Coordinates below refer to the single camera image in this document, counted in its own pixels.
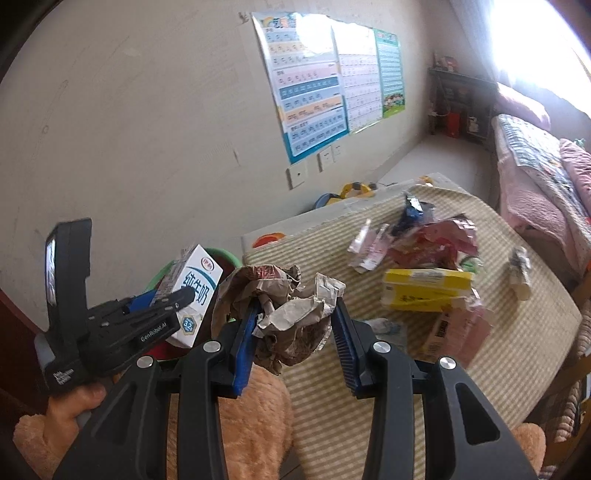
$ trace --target pink pillow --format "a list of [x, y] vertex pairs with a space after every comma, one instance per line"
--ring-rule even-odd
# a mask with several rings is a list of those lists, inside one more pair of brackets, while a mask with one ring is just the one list
[[591, 154], [570, 140], [561, 138], [560, 159], [587, 212], [591, 212]]
[[495, 110], [521, 118], [547, 132], [550, 131], [550, 116], [544, 105], [502, 83], [497, 83], [497, 87], [499, 92]]

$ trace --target table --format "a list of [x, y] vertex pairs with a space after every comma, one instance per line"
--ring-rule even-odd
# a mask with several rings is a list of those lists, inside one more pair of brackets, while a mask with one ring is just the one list
[[[431, 173], [428, 175], [428, 177], [434, 181], [434, 184], [437, 187], [465, 192], [465, 190], [453, 183], [445, 175], [440, 173]], [[318, 226], [328, 220], [334, 220], [345, 213], [358, 212], [359, 210], [365, 209], [376, 203], [381, 203], [384, 200], [399, 196], [415, 184], [415, 180], [402, 181], [387, 187], [379, 188], [373, 197], [348, 198], [316, 210], [302, 213], [301, 215], [297, 215], [295, 217], [281, 220], [280, 222], [273, 223], [272, 225], [259, 228], [253, 232], [247, 233], [246, 235], [242, 235], [242, 253], [245, 254], [252, 250], [254, 242], [263, 235], [269, 235], [270, 233], [276, 232], [280, 232], [285, 236], [295, 235], [297, 233], [303, 232], [304, 230], [308, 230], [309, 228]]]
[[[428, 186], [411, 191], [436, 206], [440, 218], [465, 213], [478, 228], [486, 272], [475, 287], [495, 312], [495, 327], [468, 373], [501, 417], [522, 422], [554, 378], [575, 337], [581, 315], [556, 276], [530, 249], [532, 298], [519, 302], [508, 282], [507, 259], [516, 245], [527, 248], [488, 205], [463, 192]], [[381, 277], [388, 268], [358, 274], [347, 266], [346, 248], [366, 218], [396, 221], [401, 195], [265, 245], [245, 254], [245, 263], [300, 265], [303, 283], [316, 272], [347, 285], [344, 300], [353, 318], [389, 317], [408, 325], [408, 351], [420, 349], [434, 322], [429, 313], [389, 312], [379, 302]], [[356, 400], [345, 387], [335, 347], [324, 349], [282, 375], [294, 406], [294, 447], [308, 480], [361, 479], [373, 401]], [[424, 428], [420, 399], [415, 402], [415, 478], [424, 477]]]

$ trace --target crumpled brown paper bag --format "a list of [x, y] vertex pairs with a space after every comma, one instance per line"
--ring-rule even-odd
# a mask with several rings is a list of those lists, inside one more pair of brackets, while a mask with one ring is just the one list
[[332, 331], [330, 315], [345, 284], [317, 273], [314, 283], [301, 285], [300, 269], [275, 265], [236, 269], [219, 286], [212, 318], [212, 337], [229, 317], [243, 319], [253, 298], [265, 315], [257, 319], [254, 335], [261, 338], [255, 363], [278, 375], [281, 364], [295, 365], [322, 348]]

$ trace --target finger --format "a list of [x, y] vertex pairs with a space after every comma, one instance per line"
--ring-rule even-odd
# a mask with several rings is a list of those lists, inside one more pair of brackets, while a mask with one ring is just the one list
[[47, 405], [47, 416], [58, 420], [71, 420], [86, 410], [92, 410], [105, 399], [106, 390], [101, 383], [81, 385], [59, 397], [51, 397]]
[[59, 459], [63, 458], [76, 440], [79, 431], [76, 417], [85, 410], [98, 407], [105, 395], [106, 390], [102, 384], [92, 384], [49, 399], [43, 439]]

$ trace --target poster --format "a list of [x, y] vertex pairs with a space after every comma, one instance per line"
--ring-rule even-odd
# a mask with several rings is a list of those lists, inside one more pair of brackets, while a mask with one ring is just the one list
[[357, 132], [382, 119], [382, 95], [374, 31], [354, 23], [333, 22], [343, 78], [349, 130]]
[[331, 19], [253, 13], [290, 163], [349, 132]]
[[404, 82], [400, 44], [393, 33], [374, 28], [378, 50], [378, 66], [382, 87], [382, 108], [384, 118], [404, 110]]

